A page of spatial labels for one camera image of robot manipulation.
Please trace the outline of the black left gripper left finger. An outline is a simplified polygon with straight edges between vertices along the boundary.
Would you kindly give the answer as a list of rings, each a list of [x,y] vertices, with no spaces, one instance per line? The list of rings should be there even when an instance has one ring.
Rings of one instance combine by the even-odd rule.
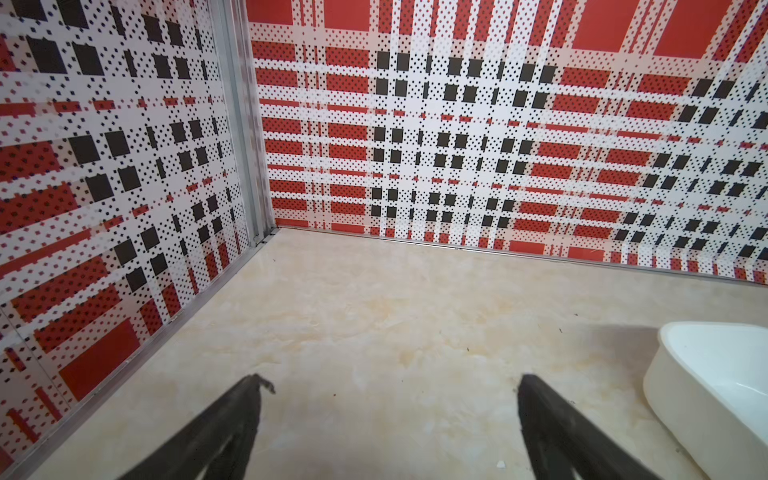
[[[258,433],[262,392],[274,384],[243,377],[124,479],[242,479]]]

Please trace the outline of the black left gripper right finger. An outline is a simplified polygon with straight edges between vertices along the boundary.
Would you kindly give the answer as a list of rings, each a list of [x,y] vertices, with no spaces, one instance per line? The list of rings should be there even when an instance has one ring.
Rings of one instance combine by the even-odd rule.
[[[521,433],[537,479],[658,477],[538,376],[522,376],[517,402]]]

